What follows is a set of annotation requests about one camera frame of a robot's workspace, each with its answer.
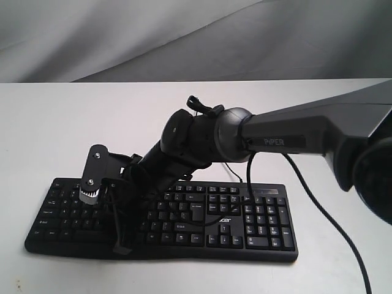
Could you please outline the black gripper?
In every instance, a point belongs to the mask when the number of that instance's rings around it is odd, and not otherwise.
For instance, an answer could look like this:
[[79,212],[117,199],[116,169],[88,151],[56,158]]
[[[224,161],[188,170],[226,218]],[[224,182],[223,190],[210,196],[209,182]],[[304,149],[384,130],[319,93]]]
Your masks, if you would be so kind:
[[112,176],[104,178],[103,201],[106,213],[115,220],[116,241],[113,252],[129,255],[134,249],[135,223],[147,215],[147,210],[162,196],[145,167],[140,165],[142,157],[112,154],[110,160],[117,159],[119,167]]

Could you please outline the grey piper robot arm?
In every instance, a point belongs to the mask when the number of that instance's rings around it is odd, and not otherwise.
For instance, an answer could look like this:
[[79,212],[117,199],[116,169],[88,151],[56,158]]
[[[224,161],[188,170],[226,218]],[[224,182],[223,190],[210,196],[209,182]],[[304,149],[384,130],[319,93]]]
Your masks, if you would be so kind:
[[257,153],[323,156],[339,187],[355,189],[381,220],[391,222],[391,82],[255,115],[244,108],[207,107],[190,96],[143,157],[126,159],[121,184],[111,184],[116,241],[127,255],[148,205],[172,184],[215,162],[246,162]]

